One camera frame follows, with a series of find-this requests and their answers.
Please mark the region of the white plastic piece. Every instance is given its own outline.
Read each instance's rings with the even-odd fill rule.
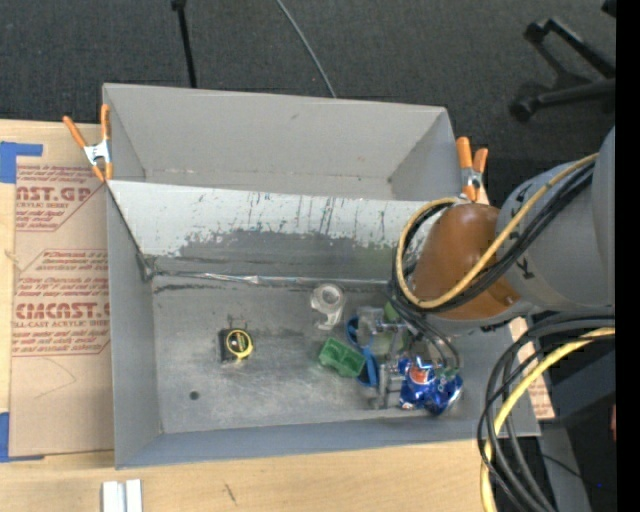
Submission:
[[[103,482],[101,512],[142,512],[142,482]]]
[[[335,284],[321,284],[315,288],[311,295],[311,307],[327,315],[327,319],[318,322],[316,327],[325,331],[333,329],[342,317],[344,303],[344,292]]]

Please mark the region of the table surface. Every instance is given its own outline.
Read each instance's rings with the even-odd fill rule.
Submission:
[[[28,138],[37,128],[33,135],[44,142],[43,127],[45,123],[0,120],[0,139],[8,131]],[[0,184],[0,204],[10,204],[12,194],[14,187]],[[12,218],[6,210],[0,211],[5,224]],[[11,237],[6,229],[0,231],[0,243],[10,249]],[[9,269],[6,253],[3,258],[2,270]],[[5,323],[13,295],[10,281],[5,278],[0,285]],[[10,333],[5,329],[0,334],[1,412],[8,407]],[[118,471],[113,463],[113,452],[104,451],[0,464],[0,511],[97,511],[103,482],[130,479],[142,481],[144,509],[154,512],[370,511],[401,507],[407,500],[428,510],[482,510],[481,458],[471,439]]]

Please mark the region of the tape measure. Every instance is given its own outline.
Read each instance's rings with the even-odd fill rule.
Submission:
[[[253,339],[244,329],[225,329],[220,332],[223,361],[241,361],[253,352]]]

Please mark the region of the gray cardboard box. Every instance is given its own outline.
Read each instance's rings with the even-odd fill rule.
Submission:
[[[444,108],[114,84],[103,95],[116,467],[475,435],[507,329],[456,338],[466,386],[438,418],[374,409],[318,361],[344,319],[386,302],[409,217],[460,191]],[[346,300],[331,330],[311,307],[326,283]],[[221,361],[228,328],[253,337],[241,363]],[[530,407],[516,416],[537,433]]]

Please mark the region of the green object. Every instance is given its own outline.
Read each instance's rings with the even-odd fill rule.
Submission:
[[[357,350],[329,338],[320,350],[320,364],[330,366],[342,377],[357,377],[365,364],[365,357]]]

